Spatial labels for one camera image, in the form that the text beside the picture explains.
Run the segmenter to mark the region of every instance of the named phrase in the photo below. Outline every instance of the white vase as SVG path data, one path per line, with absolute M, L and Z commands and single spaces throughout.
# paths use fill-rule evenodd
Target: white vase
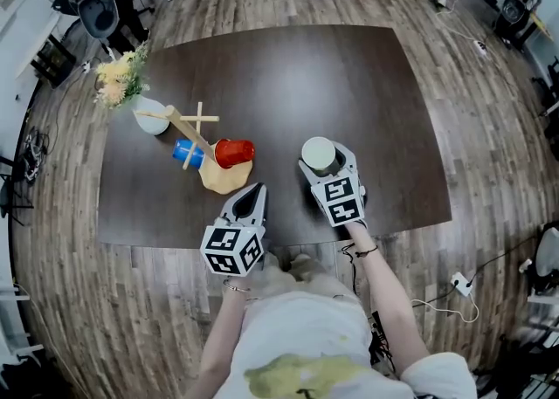
M 167 127 L 169 127 L 169 120 L 160 120 L 159 118 L 137 115 L 135 113 L 136 110 L 142 110 L 144 112 L 151 112 L 152 114 L 162 114 L 165 111 L 165 106 L 162 103 L 142 95 L 135 95 L 127 104 L 130 105 L 138 125 L 148 134 L 159 135 L 165 132 Z

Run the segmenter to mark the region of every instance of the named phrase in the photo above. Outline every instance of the dark wooden table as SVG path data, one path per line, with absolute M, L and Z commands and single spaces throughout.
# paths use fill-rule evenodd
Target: dark wooden table
M 297 166 L 305 140 L 352 149 L 380 235 L 451 220 L 438 145 L 418 83 L 392 29 L 296 26 L 226 34 L 150 55 L 146 95 L 204 123 L 209 142 L 254 142 L 249 182 L 269 190 L 266 237 L 275 245 L 338 240 Z M 98 238 L 111 244 L 197 248 L 228 196 L 205 189 L 172 158 L 180 134 L 144 133 L 114 113 L 100 180 Z

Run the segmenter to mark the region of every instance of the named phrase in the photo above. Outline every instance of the red cup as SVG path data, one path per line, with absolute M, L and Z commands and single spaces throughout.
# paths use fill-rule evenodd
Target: red cup
M 254 145 L 248 140 L 220 140 L 216 144 L 216 162 L 224 169 L 254 158 Z

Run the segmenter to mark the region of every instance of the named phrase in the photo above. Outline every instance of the flower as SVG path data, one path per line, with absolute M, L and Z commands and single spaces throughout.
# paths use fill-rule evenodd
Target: flower
M 97 91 L 94 102 L 100 101 L 112 109 L 149 90 L 149 85 L 142 83 L 140 75 L 147 56 L 147 47 L 142 44 L 135 52 L 125 52 L 118 60 L 99 64 L 95 72 L 102 87 Z

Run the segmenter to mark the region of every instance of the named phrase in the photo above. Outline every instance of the blue cylinder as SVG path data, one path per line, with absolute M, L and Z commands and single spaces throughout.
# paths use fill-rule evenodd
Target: blue cylinder
M 173 158 L 184 162 L 186 160 L 186 156 L 190 151 L 190 147 L 192 146 L 192 141 L 186 140 L 181 138 L 176 141 L 175 148 L 173 149 Z M 196 169 L 200 169 L 202 166 L 202 160 L 204 159 L 204 152 L 200 148 L 194 149 L 194 154 L 192 154 L 192 158 L 190 159 L 189 166 L 193 166 Z

